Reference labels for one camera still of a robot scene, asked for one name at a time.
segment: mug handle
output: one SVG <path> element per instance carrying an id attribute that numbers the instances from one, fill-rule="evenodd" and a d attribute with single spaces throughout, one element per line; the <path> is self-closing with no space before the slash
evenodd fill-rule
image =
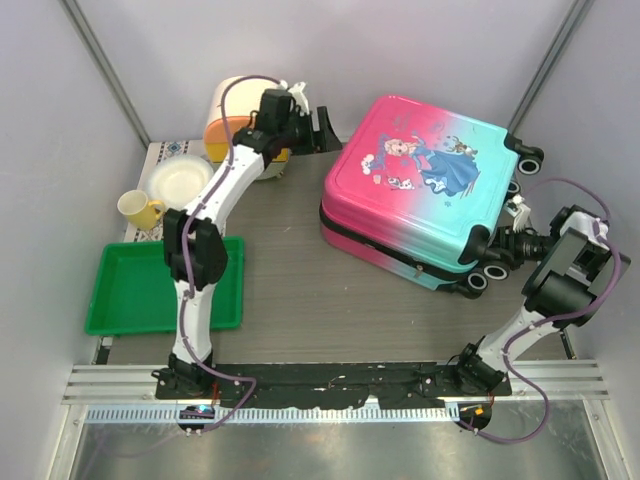
<path id="1" fill-rule="evenodd" d="M 160 218 L 162 218 L 164 213 L 167 211 L 167 206 L 161 200 L 153 200 L 149 202 L 149 206 L 155 208 L 156 210 L 159 210 L 158 213 L 156 213 L 156 220 L 160 220 Z"/>

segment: suitcase zipper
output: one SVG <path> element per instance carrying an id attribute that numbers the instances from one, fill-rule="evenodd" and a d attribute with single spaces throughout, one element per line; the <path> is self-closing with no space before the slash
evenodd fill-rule
<path id="1" fill-rule="evenodd" d="M 372 240 L 371 238 L 365 237 L 360 233 L 356 233 L 353 230 L 349 230 L 348 228 L 343 227 L 342 225 L 331 220 L 322 208 L 322 204 L 320 204 L 320 222 L 327 227 L 332 232 L 335 232 L 343 237 L 348 238 L 349 240 L 353 240 L 354 242 L 358 242 L 367 247 L 373 248 L 380 253 L 383 253 L 399 262 L 404 263 L 405 265 L 410 266 L 416 270 L 414 278 L 418 278 L 423 273 L 436 277 L 440 280 L 457 282 L 467 277 L 468 272 L 464 273 L 453 273 L 447 270 L 443 270 L 442 268 L 436 267 L 435 265 L 430 265 L 428 263 L 420 262 L 415 258 L 399 252 L 398 250 L 394 250 L 393 248 L 387 247 L 381 243 Z"/>

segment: white plate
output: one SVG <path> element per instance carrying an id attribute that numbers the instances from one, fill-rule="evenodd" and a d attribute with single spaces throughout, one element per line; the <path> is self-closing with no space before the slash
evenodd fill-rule
<path id="1" fill-rule="evenodd" d="M 181 210 L 213 177 L 209 162 L 195 155 L 177 155 L 158 165 L 147 183 L 149 197 L 167 208 Z"/>

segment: blue dress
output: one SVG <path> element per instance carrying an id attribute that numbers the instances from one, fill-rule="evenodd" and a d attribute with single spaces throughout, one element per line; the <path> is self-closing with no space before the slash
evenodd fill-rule
<path id="1" fill-rule="evenodd" d="M 445 193 L 449 197 L 464 192 L 469 185 L 478 178 L 480 172 L 475 162 L 464 153 L 448 153 L 440 150 L 431 150 L 425 146 L 422 139 L 420 145 L 411 153 L 411 158 L 416 162 L 416 167 L 422 175 L 422 181 L 433 179 L 443 182 L 446 187 L 435 192 L 434 183 L 429 186 L 434 193 Z M 423 160 L 429 162 L 430 168 L 423 168 Z"/>

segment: mug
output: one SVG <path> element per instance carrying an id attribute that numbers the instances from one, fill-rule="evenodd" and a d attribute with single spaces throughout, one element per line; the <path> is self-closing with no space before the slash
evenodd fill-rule
<path id="1" fill-rule="evenodd" d="M 166 207 L 160 200 L 150 201 L 142 190 L 130 190 L 118 200 L 118 211 L 140 230 L 151 230 Z"/>

